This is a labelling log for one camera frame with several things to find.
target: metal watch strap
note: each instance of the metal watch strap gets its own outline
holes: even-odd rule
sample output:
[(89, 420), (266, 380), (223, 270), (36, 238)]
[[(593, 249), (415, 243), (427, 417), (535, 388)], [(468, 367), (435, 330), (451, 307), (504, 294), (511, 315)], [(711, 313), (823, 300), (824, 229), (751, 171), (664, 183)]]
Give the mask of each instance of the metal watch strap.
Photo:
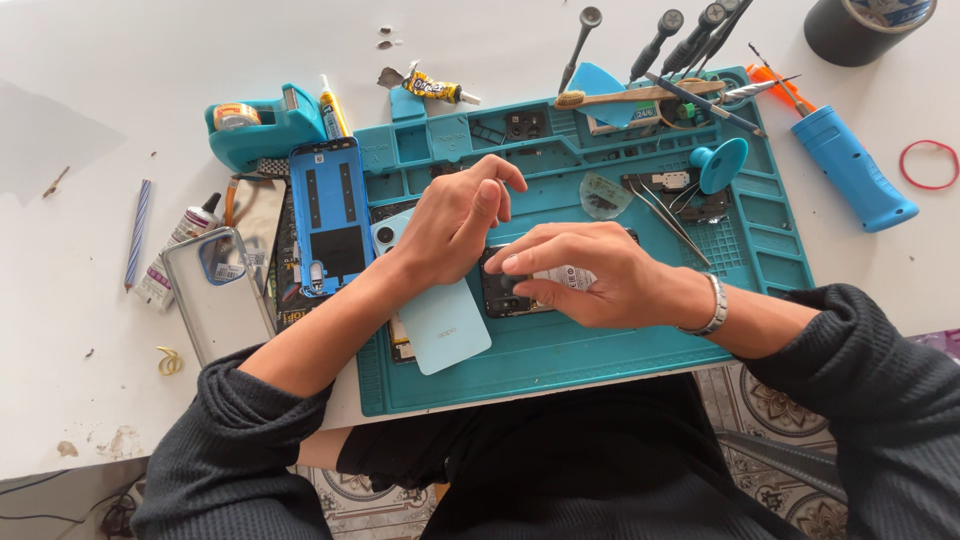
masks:
[(720, 325), (727, 320), (727, 291), (723, 288), (723, 283), (717, 279), (716, 276), (710, 274), (709, 272), (701, 272), (704, 276), (710, 280), (710, 284), (713, 285), (713, 295), (716, 297), (717, 307), (713, 311), (713, 318), (701, 329), (698, 330), (686, 330), (680, 327), (677, 327), (677, 330), (688, 333), (690, 335), (696, 335), (698, 337), (703, 337), (705, 335), (710, 335), (717, 331), (720, 328)]

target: wooden brush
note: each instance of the wooden brush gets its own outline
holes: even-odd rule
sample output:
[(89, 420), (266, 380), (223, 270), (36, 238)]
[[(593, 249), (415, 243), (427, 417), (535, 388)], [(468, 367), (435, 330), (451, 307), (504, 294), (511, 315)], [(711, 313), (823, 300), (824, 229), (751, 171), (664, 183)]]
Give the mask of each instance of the wooden brush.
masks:
[[(706, 94), (722, 90), (727, 84), (723, 81), (711, 81), (702, 83), (683, 83), (677, 85), (693, 94)], [(553, 102), (554, 109), (570, 110), (586, 107), (587, 105), (600, 105), (603, 103), (627, 103), (631, 101), (657, 101), (661, 99), (674, 99), (677, 96), (659, 86), (647, 86), (644, 88), (634, 88), (623, 92), (613, 94), (602, 94), (598, 96), (588, 96), (581, 90), (570, 90), (557, 96)]]

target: brush bristles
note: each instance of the brush bristles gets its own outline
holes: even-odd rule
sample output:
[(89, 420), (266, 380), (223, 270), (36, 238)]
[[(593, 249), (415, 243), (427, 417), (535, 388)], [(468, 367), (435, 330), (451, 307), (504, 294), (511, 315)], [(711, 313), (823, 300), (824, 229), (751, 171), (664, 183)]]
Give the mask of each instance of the brush bristles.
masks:
[(582, 103), (585, 97), (587, 97), (587, 93), (582, 90), (570, 90), (557, 96), (553, 104), (555, 106), (569, 107)]

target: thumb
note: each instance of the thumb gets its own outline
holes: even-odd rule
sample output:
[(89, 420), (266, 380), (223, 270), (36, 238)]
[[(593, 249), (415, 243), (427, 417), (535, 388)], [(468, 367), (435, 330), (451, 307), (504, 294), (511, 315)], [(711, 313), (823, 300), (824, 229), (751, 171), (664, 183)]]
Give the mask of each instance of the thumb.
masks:
[(470, 214), (467, 221), (460, 227), (460, 231), (453, 235), (453, 239), (463, 238), (483, 238), (487, 235), (487, 230), (496, 219), (496, 213), (500, 209), (500, 183), (496, 180), (486, 179), (477, 186), (477, 192), (473, 195), (473, 205), (470, 207)]
[(553, 307), (574, 321), (588, 326), (595, 318), (599, 300), (582, 290), (570, 288), (552, 280), (527, 280), (514, 285), (514, 294), (533, 298), (538, 304)]

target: black tape roll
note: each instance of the black tape roll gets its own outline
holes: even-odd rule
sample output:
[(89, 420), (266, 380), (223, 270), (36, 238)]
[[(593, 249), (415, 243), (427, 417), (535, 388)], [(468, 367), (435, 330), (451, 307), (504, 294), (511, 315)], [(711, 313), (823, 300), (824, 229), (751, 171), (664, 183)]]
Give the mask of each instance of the black tape roll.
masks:
[(917, 18), (890, 26), (886, 17), (850, 0), (820, 0), (806, 15), (804, 35), (817, 55), (837, 65), (866, 65), (930, 20), (937, 0)]

